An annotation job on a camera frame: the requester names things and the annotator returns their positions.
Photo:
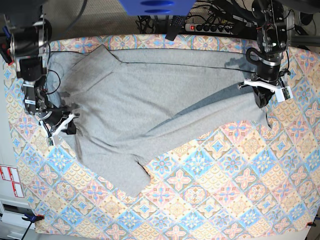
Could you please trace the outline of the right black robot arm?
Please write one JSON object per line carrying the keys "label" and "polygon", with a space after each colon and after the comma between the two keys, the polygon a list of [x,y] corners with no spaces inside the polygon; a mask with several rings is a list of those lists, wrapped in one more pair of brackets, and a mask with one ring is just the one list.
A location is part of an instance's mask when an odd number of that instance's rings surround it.
{"label": "right black robot arm", "polygon": [[57,107],[46,88],[51,56],[51,23],[45,18],[44,0],[2,0],[0,13],[5,26],[0,34],[0,55],[8,65],[15,65],[16,76],[23,80],[24,107],[38,117],[49,146],[59,142],[59,133],[76,133],[73,122],[79,115],[71,107]]}

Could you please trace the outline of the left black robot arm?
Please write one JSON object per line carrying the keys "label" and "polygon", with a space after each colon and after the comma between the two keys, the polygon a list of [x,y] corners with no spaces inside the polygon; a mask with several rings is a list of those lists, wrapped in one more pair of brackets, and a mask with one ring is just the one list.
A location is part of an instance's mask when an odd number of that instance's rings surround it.
{"label": "left black robot arm", "polygon": [[249,48],[246,60],[256,66],[256,73],[238,84],[238,88],[252,87],[256,105],[261,109],[275,96],[284,102],[293,98],[287,84],[291,72],[289,67],[281,67],[284,55],[288,55],[287,25],[283,5],[272,0],[255,0],[252,14],[259,20],[257,45],[259,49]]}

